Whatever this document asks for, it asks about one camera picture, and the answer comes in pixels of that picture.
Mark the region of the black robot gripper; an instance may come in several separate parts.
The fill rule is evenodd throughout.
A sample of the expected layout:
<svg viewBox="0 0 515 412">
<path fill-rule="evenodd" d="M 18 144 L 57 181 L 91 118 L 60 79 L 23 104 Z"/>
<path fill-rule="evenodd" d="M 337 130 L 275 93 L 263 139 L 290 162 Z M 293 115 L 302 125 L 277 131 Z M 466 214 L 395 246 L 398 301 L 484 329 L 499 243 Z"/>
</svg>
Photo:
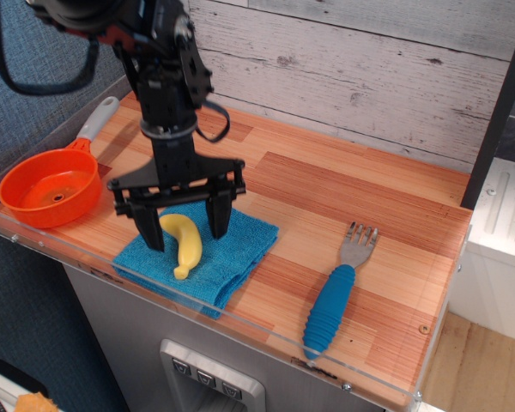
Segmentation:
<svg viewBox="0 0 515 412">
<path fill-rule="evenodd" d="M 172 135 L 144 130 L 152 144 L 151 159 L 107 183 L 116 213 L 130 215 L 146 245 L 155 251 L 165 247 L 158 208 L 206 200 L 211 234 L 220 239 L 228 230 L 232 201 L 245 192 L 245 163 L 198 154 L 192 132 L 192 128 Z"/>
</svg>

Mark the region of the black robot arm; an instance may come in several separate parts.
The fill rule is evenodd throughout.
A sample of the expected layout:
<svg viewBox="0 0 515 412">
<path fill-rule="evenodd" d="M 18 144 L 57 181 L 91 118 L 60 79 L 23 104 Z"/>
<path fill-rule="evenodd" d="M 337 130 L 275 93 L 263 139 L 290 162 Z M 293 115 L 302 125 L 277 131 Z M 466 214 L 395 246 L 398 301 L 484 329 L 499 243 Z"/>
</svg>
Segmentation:
<svg viewBox="0 0 515 412">
<path fill-rule="evenodd" d="M 228 229 L 232 202 L 245 192 L 240 159 L 199 154 L 193 141 L 197 110 L 226 111 L 208 101 L 212 73 L 199 56 L 195 28 L 180 1 L 32 1 L 45 23 L 111 45 L 142 113 L 151 141 L 143 167 L 111 179 L 117 214 L 135 223 L 151 249 L 164 240 L 158 210 L 203 201 L 214 238 Z"/>
</svg>

